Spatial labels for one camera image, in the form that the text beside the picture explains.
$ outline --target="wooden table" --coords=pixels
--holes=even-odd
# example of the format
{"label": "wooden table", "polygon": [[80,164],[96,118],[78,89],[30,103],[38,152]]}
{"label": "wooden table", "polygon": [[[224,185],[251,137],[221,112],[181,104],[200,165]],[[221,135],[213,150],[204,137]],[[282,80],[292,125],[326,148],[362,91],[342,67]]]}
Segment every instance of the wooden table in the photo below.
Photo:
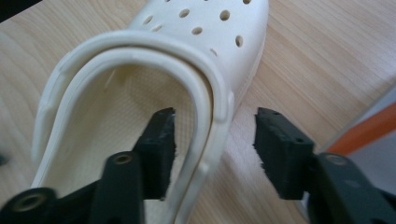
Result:
{"label": "wooden table", "polygon": [[[0,153],[10,157],[0,204],[34,177],[35,113],[55,64],[82,41],[126,27],[143,4],[45,0],[0,23]],[[305,223],[260,168],[253,115],[258,106],[277,110],[323,146],[396,81],[395,12],[392,0],[270,0],[259,72],[191,223]]]}

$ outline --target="white rubber shoe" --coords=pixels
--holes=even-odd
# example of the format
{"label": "white rubber shoe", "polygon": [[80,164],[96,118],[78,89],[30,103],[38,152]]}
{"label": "white rubber shoe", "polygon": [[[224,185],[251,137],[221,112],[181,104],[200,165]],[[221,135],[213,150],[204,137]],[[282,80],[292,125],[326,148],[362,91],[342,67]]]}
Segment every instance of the white rubber shoe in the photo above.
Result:
{"label": "white rubber shoe", "polygon": [[128,29],[96,36],[52,72],[35,121],[33,187],[62,196],[130,150],[151,115],[176,110],[177,158],[147,223],[186,223],[260,62],[267,0],[151,0]]}

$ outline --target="black mechanical part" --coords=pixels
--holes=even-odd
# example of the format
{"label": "black mechanical part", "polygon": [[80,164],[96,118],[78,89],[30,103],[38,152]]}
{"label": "black mechanical part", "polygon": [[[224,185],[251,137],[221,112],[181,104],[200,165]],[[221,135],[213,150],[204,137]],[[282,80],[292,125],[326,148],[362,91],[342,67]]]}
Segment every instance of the black mechanical part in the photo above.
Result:
{"label": "black mechanical part", "polygon": [[[392,207],[350,159],[321,153],[316,156],[314,164],[318,190],[311,190],[310,194],[311,197],[322,197],[333,223],[396,222]],[[317,214],[312,213],[311,209],[308,209],[308,213],[310,217]],[[326,221],[321,217],[317,217],[317,220],[318,224]]]}
{"label": "black mechanical part", "polygon": [[140,157],[120,152],[106,161],[92,202],[91,224],[145,222]]}
{"label": "black mechanical part", "polygon": [[301,200],[314,143],[280,113],[259,108],[254,147],[279,197]]}
{"label": "black mechanical part", "polygon": [[174,121],[173,108],[158,111],[132,151],[107,159],[101,179],[61,199],[52,189],[26,190],[2,208],[0,223],[144,223],[143,200],[163,199],[170,184]]}
{"label": "black mechanical part", "polygon": [[52,189],[28,189],[5,204],[0,211],[0,223],[49,223],[55,202]]}
{"label": "black mechanical part", "polygon": [[282,199],[309,192],[311,223],[396,223],[395,197],[376,189],[351,160],[314,155],[312,141],[275,111],[259,108],[256,124],[254,146],[265,173]]}
{"label": "black mechanical part", "polygon": [[142,159],[145,199],[163,200],[171,182],[175,160],[175,110],[166,108],[156,112],[133,151]]}

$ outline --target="orange object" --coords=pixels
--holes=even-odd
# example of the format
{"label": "orange object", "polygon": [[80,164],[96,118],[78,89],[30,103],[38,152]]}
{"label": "orange object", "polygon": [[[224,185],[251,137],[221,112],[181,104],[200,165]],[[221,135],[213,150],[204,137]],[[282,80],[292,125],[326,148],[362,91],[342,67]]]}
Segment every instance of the orange object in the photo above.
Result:
{"label": "orange object", "polygon": [[394,130],[396,130],[396,103],[351,128],[327,151],[347,155]]}

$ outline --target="screw hole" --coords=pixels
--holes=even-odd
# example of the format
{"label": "screw hole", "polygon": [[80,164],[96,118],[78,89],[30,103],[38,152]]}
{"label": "screw hole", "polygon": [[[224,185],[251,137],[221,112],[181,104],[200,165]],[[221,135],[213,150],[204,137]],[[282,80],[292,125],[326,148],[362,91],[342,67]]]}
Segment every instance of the screw hole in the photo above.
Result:
{"label": "screw hole", "polygon": [[0,166],[5,165],[8,159],[0,154]]}
{"label": "screw hole", "polygon": [[40,193],[27,195],[15,203],[13,210],[15,212],[26,212],[32,210],[46,201],[46,198],[47,197],[44,194]]}
{"label": "screw hole", "polygon": [[144,21],[143,21],[143,24],[148,24],[149,22],[151,22],[151,20],[152,20],[152,16],[149,16],[149,17],[147,17]]}
{"label": "screw hole", "polygon": [[116,163],[117,165],[121,165],[124,163],[128,163],[132,160],[132,157],[129,155],[119,155],[118,157],[116,157],[114,159],[114,163]]}
{"label": "screw hole", "polygon": [[227,21],[228,19],[230,19],[230,12],[229,12],[228,10],[223,10],[223,11],[220,13],[220,19],[221,19],[222,21]]}
{"label": "screw hole", "polygon": [[157,32],[157,31],[161,30],[161,28],[163,28],[163,27],[161,25],[158,25],[158,26],[152,28],[151,31]]}
{"label": "screw hole", "polygon": [[235,44],[236,46],[238,46],[238,48],[241,48],[242,45],[244,44],[244,38],[242,38],[242,36],[237,36],[235,39]]}
{"label": "screw hole", "polygon": [[178,16],[180,18],[185,18],[189,15],[190,11],[188,9],[183,9],[180,11],[180,13],[178,14]]}
{"label": "screw hole", "polygon": [[194,29],[192,29],[192,34],[193,35],[198,35],[203,31],[203,29],[201,27],[195,27]]}

